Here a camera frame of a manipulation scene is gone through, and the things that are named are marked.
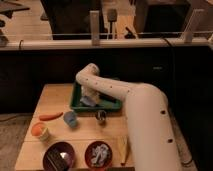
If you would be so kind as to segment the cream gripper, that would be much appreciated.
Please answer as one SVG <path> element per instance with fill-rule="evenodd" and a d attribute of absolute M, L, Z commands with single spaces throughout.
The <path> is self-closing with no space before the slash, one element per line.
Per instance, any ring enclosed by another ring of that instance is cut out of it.
<path fill-rule="evenodd" d="M 81 87 L 81 94 L 83 96 L 86 96 L 90 100 L 92 100 L 94 103 L 98 104 L 100 102 L 100 93 L 96 90 L 93 90 L 92 88 L 82 86 Z"/>

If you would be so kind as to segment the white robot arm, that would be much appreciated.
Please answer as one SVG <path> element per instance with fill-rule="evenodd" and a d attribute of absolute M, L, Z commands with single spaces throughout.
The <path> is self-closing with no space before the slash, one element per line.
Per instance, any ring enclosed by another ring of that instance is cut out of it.
<path fill-rule="evenodd" d="M 102 78 L 98 72 L 90 63 L 76 81 L 124 102 L 135 171 L 182 171 L 166 95 L 152 84 Z"/>

